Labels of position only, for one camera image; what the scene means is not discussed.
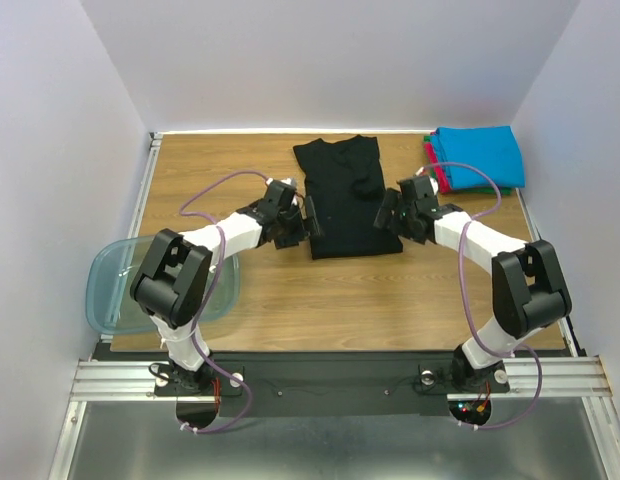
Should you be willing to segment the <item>black t-shirt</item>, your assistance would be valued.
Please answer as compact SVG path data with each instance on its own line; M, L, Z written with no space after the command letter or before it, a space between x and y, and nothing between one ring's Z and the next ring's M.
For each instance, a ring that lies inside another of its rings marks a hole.
M375 137L357 135L334 143L317 139L293 152L322 230L310 240L314 260L403 251L397 235L374 227L385 194Z

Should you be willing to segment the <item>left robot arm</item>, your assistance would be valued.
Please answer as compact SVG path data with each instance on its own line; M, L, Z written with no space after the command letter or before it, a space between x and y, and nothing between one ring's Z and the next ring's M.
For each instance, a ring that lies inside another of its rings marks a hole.
M289 248L321 235L311 197L262 198L216 224L177 233L157 233L130 287L130 296L156 326L167 346L168 379L192 394L211 387L216 376L205 359L211 355L196 326L216 285L210 268L268 242Z

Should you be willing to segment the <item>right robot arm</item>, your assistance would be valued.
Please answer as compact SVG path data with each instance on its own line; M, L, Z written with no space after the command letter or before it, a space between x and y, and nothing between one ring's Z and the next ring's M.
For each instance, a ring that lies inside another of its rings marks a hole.
M374 226L405 239L449 248L491 278L492 317L453 352L450 378L462 390L481 384L494 367L530 336L568 316L572 299L553 245L525 242L441 205L431 188L387 189Z

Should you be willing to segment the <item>folded red t-shirt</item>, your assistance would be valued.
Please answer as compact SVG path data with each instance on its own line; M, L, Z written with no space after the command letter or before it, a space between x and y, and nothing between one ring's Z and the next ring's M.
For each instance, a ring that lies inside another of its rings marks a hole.
M427 141L424 143L424 150L426 152L427 158L429 160L429 164L431 165L431 171L433 172L434 178L438 182L439 192L442 194L449 194L452 192L452 189L449 185L448 178L444 169L439 165L438 157L436 152L432 146L432 144Z

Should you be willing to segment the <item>folded green t-shirt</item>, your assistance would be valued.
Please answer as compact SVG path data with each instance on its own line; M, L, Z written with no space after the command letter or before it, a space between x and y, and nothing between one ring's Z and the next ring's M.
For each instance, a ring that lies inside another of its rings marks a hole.
M425 135L424 138L423 138L423 148L424 148L424 143L427 142L427 141L429 141L432 144L432 146L433 146L433 148L434 148L434 150L436 152L436 155L438 157L439 163L441 161L444 161L445 158L444 158L443 149L439 145L439 141L438 141L437 136L434 133ZM450 185L450 187L452 189L451 193L472 193L472 194L493 194L494 193L494 190L490 186L479 186L479 187L472 187L472 188L455 189L451 185L451 179L452 179L451 174L448 172L448 170L445 167L442 167L442 168L444 169L444 171L446 173L449 185Z

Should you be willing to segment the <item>folded blue t-shirt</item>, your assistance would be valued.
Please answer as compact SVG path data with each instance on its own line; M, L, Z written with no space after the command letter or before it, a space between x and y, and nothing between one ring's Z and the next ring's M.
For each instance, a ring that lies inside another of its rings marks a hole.
M510 126L439 127L430 136L430 143L438 161L444 163L452 190L489 188L490 184L476 172L451 166L451 162L482 171L499 187L525 187L523 157Z

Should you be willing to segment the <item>clear blue plastic bin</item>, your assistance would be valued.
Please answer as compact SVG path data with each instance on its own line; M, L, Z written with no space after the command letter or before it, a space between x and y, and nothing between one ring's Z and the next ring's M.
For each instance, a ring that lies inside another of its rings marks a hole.
M142 236L116 241L95 257L87 280L85 316L89 325L106 335L154 333L156 326L130 297L130 286L153 238ZM237 256L224 261L219 282L203 311L201 321L227 315L240 293Z

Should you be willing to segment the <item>left aluminium side rail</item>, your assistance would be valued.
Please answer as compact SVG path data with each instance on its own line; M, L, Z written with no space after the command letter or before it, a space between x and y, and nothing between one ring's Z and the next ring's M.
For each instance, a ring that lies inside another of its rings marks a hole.
M132 212L131 223L128 229L128 238L137 237L142 223L146 202L148 199L154 171L158 161L161 145L163 142L163 132L150 133L150 145L146 162L144 164L143 175L139 183L136 202Z

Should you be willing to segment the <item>aluminium frame rail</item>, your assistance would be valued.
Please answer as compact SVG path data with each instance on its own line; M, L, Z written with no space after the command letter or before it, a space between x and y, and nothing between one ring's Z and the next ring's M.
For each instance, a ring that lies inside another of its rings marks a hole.
M543 358L541 397L581 398L612 395L599 359ZM74 402L172 401L208 402L210 395L162 393L150 374L148 361L84 361L76 371L70 399ZM537 387L537 368L529 358L511 358L503 367L505 385L490 388L492 399L531 398Z

